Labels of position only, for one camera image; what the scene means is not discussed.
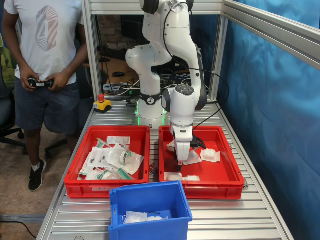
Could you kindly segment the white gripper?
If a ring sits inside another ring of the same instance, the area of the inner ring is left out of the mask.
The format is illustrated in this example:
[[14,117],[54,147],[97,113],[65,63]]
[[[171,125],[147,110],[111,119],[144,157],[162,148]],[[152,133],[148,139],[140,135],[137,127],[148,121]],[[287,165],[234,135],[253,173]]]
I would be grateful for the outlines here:
[[170,133],[173,136],[175,146],[174,160],[178,161],[176,170],[180,172],[183,161],[187,161],[189,158],[191,142],[193,141],[193,125],[170,125]]

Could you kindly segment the person left hand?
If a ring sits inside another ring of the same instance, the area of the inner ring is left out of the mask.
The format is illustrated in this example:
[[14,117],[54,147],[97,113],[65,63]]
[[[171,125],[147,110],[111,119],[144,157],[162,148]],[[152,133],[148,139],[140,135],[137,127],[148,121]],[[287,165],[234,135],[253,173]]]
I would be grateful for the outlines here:
[[63,71],[50,76],[49,80],[53,80],[53,85],[49,89],[53,92],[59,92],[68,84],[69,76]]

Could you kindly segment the person right hand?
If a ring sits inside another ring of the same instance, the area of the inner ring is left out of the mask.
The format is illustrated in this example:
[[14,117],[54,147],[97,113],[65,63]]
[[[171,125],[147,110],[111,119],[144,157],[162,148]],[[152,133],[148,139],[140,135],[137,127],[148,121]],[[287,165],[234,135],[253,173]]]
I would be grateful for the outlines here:
[[29,85],[29,78],[34,78],[36,80],[39,79],[39,77],[34,72],[20,72],[20,81],[23,88],[29,92],[33,92],[35,90],[35,87]]

